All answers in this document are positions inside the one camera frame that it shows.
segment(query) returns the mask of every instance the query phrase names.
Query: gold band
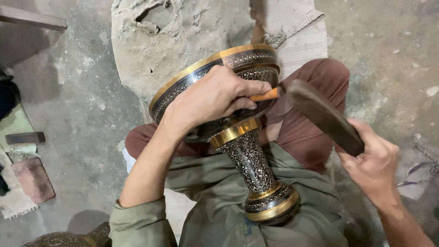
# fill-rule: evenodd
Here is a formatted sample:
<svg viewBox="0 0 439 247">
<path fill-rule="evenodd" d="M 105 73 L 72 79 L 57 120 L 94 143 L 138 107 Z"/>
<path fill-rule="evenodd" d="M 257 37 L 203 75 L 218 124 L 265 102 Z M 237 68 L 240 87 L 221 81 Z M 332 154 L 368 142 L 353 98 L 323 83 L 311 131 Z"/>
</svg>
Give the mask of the gold band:
<svg viewBox="0 0 439 247">
<path fill-rule="evenodd" d="M 299 199 L 299 193 L 297 193 L 297 190 L 294 190 L 293 194 L 291 194 L 291 196 L 281 204 L 262 212 L 245 213 L 245 216 L 251 221 L 269 220 L 291 208 L 297 202 L 298 199 Z"/>
<path fill-rule="evenodd" d="M 210 145 L 214 149 L 219 148 L 226 142 L 230 142 L 231 140 L 241 136 L 247 132 L 250 132 L 254 129 L 261 127 L 261 121 L 258 117 L 252 117 L 246 120 L 243 120 L 232 127 L 221 131 L 220 133 L 212 136 L 209 139 Z"/>
<path fill-rule="evenodd" d="M 262 192 L 262 193 L 259 193 L 259 194 L 256 194 L 256 195 L 249 194 L 249 195 L 248 195 L 248 199 L 251 200 L 251 201 L 262 199 L 262 198 L 264 198 L 264 197 L 267 197 L 267 196 L 273 194 L 275 191 L 277 191 L 278 189 L 280 189 L 281 186 L 282 186 L 282 183 L 279 182 L 279 181 L 276 181 L 276 183 L 274 184 L 274 186 L 271 187 L 271 188 L 270 188 L 269 190 L 267 190 L 266 192 Z"/>
<path fill-rule="evenodd" d="M 276 49 L 273 48 L 270 45 L 267 44 L 247 44 L 247 45 L 241 45 L 238 47 L 233 47 L 224 51 L 217 52 L 213 54 L 212 56 L 202 59 L 191 66 L 183 69 L 180 73 L 176 74 L 174 77 L 172 77 L 165 85 L 163 85 L 162 88 L 160 88 L 157 93 L 154 95 L 154 97 L 151 100 L 151 103 L 149 104 L 149 112 L 152 112 L 152 107 L 157 102 L 158 98 L 162 96 L 168 88 L 170 88 L 172 85 L 174 85 L 177 81 L 179 81 L 181 78 L 189 75 L 190 73 L 194 72 L 196 69 L 203 67 L 204 65 L 207 65 L 213 61 L 216 61 L 218 59 L 230 56 L 232 54 L 236 54 L 243 51 L 249 51 L 249 50 L 256 50 L 256 49 L 264 49 L 264 50 L 270 50 L 276 52 Z"/>
</svg>

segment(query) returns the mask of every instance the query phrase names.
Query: brown trousers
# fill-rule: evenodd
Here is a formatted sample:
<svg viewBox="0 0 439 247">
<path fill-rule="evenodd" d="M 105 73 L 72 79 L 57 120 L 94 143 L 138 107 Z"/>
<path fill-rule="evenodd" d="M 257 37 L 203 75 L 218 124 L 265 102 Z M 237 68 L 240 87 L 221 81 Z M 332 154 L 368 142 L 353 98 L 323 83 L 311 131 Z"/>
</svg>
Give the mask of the brown trousers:
<svg viewBox="0 0 439 247">
<path fill-rule="evenodd" d="M 315 87 L 340 112 L 345 110 L 345 95 L 349 85 L 349 70 L 339 61 L 323 58 L 307 62 L 294 71 L 281 83 L 287 85 L 294 79 L 302 79 Z M 302 163 L 306 169 L 319 173 L 324 171 L 324 164 L 332 149 L 332 140 L 292 106 L 282 116 L 267 117 L 283 120 L 276 143 Z M 128 153 L 137 159 L 151 140 L 157 123 L 143 124 L 130 131 L 125 139 Z M 181 142 L 174 154 L 175 157 L 202 157 L 208 143 Z"/>
</svg>

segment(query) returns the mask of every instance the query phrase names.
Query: engraved brass vase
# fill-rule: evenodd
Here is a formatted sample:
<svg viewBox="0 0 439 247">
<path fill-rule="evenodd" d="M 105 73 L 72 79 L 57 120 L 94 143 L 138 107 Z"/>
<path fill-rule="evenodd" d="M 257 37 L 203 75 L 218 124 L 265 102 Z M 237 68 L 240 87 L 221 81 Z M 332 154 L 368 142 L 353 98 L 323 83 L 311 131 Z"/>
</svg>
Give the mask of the engraved brass vase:
<svg viewBox="0 0 439 247">
<path fill-rule="evenodd" d="M 242 79 L 278 86 L 280 69 L 273 47 L 265 44 L 234 47 L 189 66 L 168 81 L 150 103 L 152 119 L 159 123 L 174 98 L 215 65 L 231 67 Z M 255 110 L 241 109 L 228 117 L 202 124 L 184 138 L 186 142 L 209 141 L 213 148 L 229 156 L 250 191 L 244 206 L 245 216 L 264 225 L 285 222 L 299 207 L 299 194 L 293 186 L 274 179 L 259 144 L 259 116 L 273 102 L 261 101 Z"/>
<path fill-rule="evenodd" d="M 273 47 L 265 44 L 249 44 L 230 48 L 194 63 L 160 88 L 149 105 L 149 115 L 152 119 L 159 123 L 174 98 L 206 75 L 215 65 L 229 66 L 242 79 L 266 81 L 272 87 L 278 85 L 280 69 L 277 64 L 276 50 Z M 241 120 L 263 115 L 273 102 L 274 100 L 261 101 L 257 103 L 255 110 L 241 109 L 228 117 L 202 124 L 193 129 L 184 141 L 205 142 L 214 134 Z"/>
</svg>

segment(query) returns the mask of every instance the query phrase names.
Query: wooden plank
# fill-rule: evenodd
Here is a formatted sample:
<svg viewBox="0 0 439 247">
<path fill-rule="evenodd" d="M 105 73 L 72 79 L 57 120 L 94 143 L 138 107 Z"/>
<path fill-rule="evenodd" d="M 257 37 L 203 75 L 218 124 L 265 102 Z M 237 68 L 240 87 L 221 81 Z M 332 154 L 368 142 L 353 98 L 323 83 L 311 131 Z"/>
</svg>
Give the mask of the wooden plank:
<svg viewBox="0 0 439 247">
<path fill-rule="evenodd" d="M 24 144 L 24 143 L 43 143 L 46 141 L 43 132 L 7 134 L 4 137 L 6 139 L 6 143 L 9 145 Z"/>
<path fill-rule="evenodd" d="M 29 25 L 52 30 L 64 30 L 67 23 L 64 18 L 37 14 L 22 9 L 0 6 L 0 21 Z"/>
</svg>

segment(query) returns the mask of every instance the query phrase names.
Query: wooden chisel handle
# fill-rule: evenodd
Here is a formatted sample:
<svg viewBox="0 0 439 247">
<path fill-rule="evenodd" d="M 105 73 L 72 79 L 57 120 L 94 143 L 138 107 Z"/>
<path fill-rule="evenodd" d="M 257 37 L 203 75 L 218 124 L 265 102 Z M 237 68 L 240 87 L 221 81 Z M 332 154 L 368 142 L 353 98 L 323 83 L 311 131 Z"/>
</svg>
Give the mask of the wooden chisel handle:
<svg viewBox="0 0 439 247">
<path fill-rule="evenodd" d="M 275 99 L 282 96 L 283 90 L 281 87 L 275 87 L 273 89 L 268 90 L 267 92 L 263 94 L 258 94 L 254 96 L 250 96 L 251 101 L 258 102 L 263 100 L 269 100 L 269 99 Z"/>
</svg>

